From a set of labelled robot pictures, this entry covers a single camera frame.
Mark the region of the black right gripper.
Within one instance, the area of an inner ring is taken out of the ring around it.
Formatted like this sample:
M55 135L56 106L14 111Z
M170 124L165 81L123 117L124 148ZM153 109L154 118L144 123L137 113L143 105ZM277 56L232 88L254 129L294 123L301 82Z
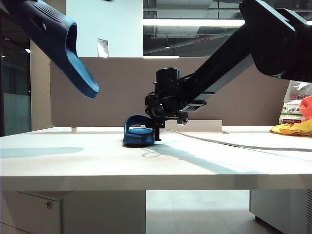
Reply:
M152 119L151 125L155 126L155 141L161 141L160 129L165 127L165 121L175 119L179 125L188 123L188 114L177 108L177 100L173 96L160 98L151 92L145 97L145 113Z

